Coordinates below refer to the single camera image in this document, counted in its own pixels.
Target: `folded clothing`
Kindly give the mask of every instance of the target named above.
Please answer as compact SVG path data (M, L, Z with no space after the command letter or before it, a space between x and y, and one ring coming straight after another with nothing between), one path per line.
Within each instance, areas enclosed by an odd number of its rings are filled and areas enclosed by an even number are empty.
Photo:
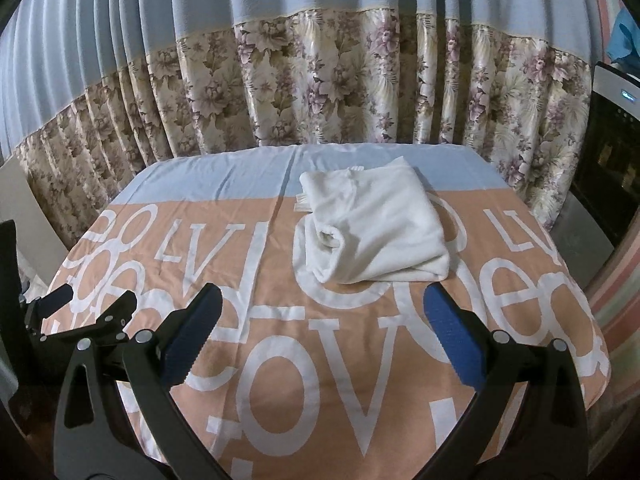
M307 171L296 209L306 266L321 283L439 282L449 252L438 214L404 157L381 168Z

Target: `curtain fold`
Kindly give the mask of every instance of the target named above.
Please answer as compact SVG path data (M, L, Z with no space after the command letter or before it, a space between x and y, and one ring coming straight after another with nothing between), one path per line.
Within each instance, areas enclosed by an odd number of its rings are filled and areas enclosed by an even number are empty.
M0 59L38 1L12 18ZM75 0L60 19L82 51L73 66L63 40L64 93L77 97L57 110L44 99L54 78L34 72L30 44L0 128L68 246L159 160L302 142L466 144L549 228L586 129L585 1ZM44 38L54 48L46 24ZM32 103L14 103L11 85ZM53 118L34 128L31 107Z

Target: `bed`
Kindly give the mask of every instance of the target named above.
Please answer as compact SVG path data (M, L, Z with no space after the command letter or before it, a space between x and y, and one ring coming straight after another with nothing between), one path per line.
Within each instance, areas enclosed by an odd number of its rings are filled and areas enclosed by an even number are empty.
M159 162L69 253L51 286L69 283L75 298L43 332L92 323L129 289L138 308L123 330L133 336L215 283L222 318L172 396L235 479L412 478L473 395L425 321L426 283L321 285L305 267L305 213L294 211L303 171L398 156L444 226L450 295L519 342L566 339L590 407L610 371L586 298L522 200L464 146L264 147ZM522 386L485 459L504 443ZM131 391L120 392L145 452L161 459Z

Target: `white towel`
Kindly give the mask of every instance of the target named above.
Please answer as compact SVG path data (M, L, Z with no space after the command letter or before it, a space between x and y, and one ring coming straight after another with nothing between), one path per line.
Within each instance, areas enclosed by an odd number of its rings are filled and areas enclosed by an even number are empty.
M449 273L444 232L404 157L381 168L307 171L296 210L306 266L321 283L439 282Z

